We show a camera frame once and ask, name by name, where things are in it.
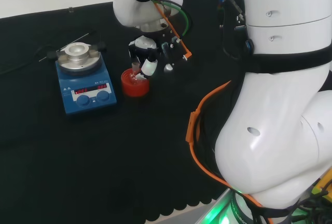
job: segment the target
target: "red container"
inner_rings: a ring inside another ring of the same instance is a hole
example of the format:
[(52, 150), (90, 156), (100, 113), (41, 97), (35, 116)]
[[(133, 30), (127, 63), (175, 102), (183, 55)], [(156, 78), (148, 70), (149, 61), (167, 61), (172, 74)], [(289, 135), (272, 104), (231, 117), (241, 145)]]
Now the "red container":
[(130, 68), (124, 71), (121, 75), (123, 93), (129, 97), (142, 97), (146, 95), (150, 90), (149, 80), (144, 80), (140, 83), (133, 84), (130, 81), (130, 74), (132, 73), (133, 69)]

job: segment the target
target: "black table surface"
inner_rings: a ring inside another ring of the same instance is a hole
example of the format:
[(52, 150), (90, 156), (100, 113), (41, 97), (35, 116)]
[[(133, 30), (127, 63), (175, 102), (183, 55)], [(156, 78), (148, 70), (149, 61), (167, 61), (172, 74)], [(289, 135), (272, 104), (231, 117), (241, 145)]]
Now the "black table surface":
[[(152, 81), (150, 96), (140, 101), (125, 98), (120, 83), (130, 67), (128, 43), (140, 32), (121, 26), (111, 3), (0, 20), (0, 69), (34, 59), (0, 76), (1, 223), (144, 223), (225, 191), (196, 166), (185, 136), (190, 112), (239, 72), (222, 52), (217, 0), (184, 2), (195, 23), (184, 39), (193, 56)], [(106, 42), (118, 104), (67, 117), (54, 63), (33, 54), (91, 29), (98, 33), (82, 41)], [(330, 74), (324, 90), (331, 88)], [(211, 113), (213, 136), (229, 114), (230, 94)]]

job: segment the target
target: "red digital readout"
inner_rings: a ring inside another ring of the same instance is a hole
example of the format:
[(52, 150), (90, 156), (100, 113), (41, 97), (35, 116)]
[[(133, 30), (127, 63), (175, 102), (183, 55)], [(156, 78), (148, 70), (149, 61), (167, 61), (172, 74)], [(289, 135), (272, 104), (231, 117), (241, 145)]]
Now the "red digital readout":
[(107, 84), (102, 84), (102, 85), (89, 87), (89, 88), (81, 88), (81, 89), (74, 90), (74, 92), (75, 92), (75, 94), (80, 94), (80, 93), (87, 93), (90, 91), (95, 91), (95, 90), (104, 89), (104, 88), (107, 88)]
[(86, 92), (88, 92), (88, 89), (87, 88), (83, 88), (83, 89), (76, 90), (75, 94), (86, 93)]
[(100, 85), (100, 86), (98, 86), (98, 89), (103, 89), (103, 88), (107, 88), (107, 85), (104, 84), (104, 85)]

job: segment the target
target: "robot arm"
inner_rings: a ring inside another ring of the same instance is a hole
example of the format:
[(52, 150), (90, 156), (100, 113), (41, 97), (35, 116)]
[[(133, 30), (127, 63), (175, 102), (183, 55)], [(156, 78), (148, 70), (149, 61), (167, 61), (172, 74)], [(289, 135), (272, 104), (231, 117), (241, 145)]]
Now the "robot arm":
[[(183, 0), (171, 0), (182, 5)], [(127, 27), (142, 26), (147, 23), (162, 19), (160, 13), (152, 2), (138, 2), (136, 0), (114, 0), (114, 13), (118, 21)], [(171, 15), (178, 13), (171, 10)]]
[[(332, 0), (245, 0), (245, 6), (255, 54), (283, 59), (331, 44)], [(114, 11), (125, 26), (161, 18), (151, 2), (115, 0)], [(332, 92), (317, 94), (329, 68), (246, 73), (215, 148), (228, 183), (263, 206), (282, 209), (331, 167)]]

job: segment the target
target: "blue knob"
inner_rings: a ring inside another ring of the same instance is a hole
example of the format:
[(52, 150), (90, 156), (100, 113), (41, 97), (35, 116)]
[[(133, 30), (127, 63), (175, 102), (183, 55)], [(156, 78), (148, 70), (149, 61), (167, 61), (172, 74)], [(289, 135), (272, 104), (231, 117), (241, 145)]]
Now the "blue knob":
[(81, 107), (85, 107), (90, 104), (90, 98), (87, 97), (86, 95), (81, 95), (80, 97), (77, 98), (76, 103)]
[(98, 94), (97, 94), (97, 100), (98, 101), (101, 101), (101, 102), (103, 102), (103, 101), (108, 101), (108, 99), (109, 99), (109, 94), (108, 94), (108, 92), (106, 92), (106, 91), (100, 91)]

